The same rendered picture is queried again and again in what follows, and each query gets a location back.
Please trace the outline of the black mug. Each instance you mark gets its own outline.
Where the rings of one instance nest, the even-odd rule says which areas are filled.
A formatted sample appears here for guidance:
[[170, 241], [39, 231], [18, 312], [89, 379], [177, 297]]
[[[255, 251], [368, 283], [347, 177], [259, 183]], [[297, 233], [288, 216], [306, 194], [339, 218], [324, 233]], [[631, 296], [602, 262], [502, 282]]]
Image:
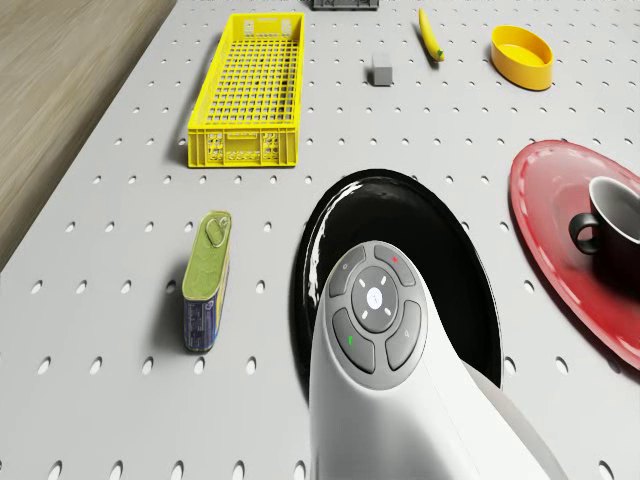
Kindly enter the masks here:
[[588, 184], [590, 210], [568, 226], [575, 247], [595, 258], [596, 278], [640, 312], [640, 194], [606, 176]]

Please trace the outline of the black plate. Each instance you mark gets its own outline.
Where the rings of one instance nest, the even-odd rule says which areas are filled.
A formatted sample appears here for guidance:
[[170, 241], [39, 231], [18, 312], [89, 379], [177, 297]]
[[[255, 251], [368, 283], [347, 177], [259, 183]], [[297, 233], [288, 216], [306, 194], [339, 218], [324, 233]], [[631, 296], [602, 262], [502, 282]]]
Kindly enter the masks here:
[[502, 383], [499, 316], [488, 275], [461, 222], [431, 190], [402, 173], [368, 169], [340, 179], [305, 224], [291, 280], [291, 344], [299, 382], [309, 389], [319, 298], [331, 269], [355, 245], [379, 240], [418, 268], [458, 356]]

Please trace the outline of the flat-sided can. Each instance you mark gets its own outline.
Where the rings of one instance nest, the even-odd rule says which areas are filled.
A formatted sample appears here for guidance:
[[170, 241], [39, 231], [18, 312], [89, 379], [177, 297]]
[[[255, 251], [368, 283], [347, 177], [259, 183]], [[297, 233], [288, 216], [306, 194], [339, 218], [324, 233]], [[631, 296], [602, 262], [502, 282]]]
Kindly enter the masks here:
[[185, 347], [209, 351], [217, 338], [230, 261], [232, 219], [210, 211], [201, 220], [182, 283]]

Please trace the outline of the yellow basket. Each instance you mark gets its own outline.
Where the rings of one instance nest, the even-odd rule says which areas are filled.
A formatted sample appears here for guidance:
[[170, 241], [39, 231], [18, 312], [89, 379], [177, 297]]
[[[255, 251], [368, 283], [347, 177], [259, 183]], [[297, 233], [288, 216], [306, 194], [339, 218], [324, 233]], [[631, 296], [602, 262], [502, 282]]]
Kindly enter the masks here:
[[188, 122], [188, 166], [294, 166], [303, 64], [302, 13], [230, 15]]

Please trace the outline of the grey cube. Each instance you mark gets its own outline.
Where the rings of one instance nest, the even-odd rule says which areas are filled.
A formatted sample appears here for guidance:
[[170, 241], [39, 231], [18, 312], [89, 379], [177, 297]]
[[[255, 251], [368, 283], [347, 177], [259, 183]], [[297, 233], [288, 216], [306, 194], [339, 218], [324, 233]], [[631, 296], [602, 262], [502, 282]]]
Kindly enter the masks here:
[[393, 84], [393, 66], [387, 54], [376, 53], [372, 56], [371, 83], [385, 87]]

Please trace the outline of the red plate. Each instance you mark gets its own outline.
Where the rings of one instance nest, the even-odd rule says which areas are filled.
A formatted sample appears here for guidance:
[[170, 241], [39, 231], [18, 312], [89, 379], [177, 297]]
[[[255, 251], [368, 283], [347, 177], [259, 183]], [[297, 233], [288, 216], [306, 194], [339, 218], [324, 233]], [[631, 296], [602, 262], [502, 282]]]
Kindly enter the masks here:
[[576, 248], [570, 220], [590, 210], [589, 182], [612, 178], [640, 194], [640, 176], [589, 148], [535, 142], [516, 155], [509, 194], [521, 235], [568, 308], [621, 360], [640, 371], [640, 286], [633, 288], [599, 255]]

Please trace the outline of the banana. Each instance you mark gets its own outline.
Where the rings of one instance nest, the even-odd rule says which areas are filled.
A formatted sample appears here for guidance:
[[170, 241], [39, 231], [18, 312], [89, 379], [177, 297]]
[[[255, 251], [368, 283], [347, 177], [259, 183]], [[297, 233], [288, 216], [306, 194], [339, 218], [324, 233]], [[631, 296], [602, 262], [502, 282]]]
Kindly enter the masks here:
[[419, 9], [418, 15], [420, 32], [427, 52], [435, 62], [442, 62], [444, 60], [444, 52], [436, 40], [426, 11]]

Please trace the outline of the dark grey basket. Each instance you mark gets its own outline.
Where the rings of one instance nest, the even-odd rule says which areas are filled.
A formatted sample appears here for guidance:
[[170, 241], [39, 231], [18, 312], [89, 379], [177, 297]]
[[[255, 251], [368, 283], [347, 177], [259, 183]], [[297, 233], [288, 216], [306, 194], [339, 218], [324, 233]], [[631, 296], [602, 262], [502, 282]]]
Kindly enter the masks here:
[[312, 0], [314, 10], [362, 10], [376, 11], [380, 0]]

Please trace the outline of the yellow bowl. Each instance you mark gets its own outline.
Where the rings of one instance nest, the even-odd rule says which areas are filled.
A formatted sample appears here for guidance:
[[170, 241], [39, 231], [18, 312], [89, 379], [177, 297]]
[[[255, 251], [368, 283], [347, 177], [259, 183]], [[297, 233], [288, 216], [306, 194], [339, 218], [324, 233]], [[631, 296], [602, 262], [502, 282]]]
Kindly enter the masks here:
[[553, 52], [533, 32], [518, 26], [499, 25], [491, 34], [491, 61], [496, 70], [515, 85], [542, 91], [552, 85]]

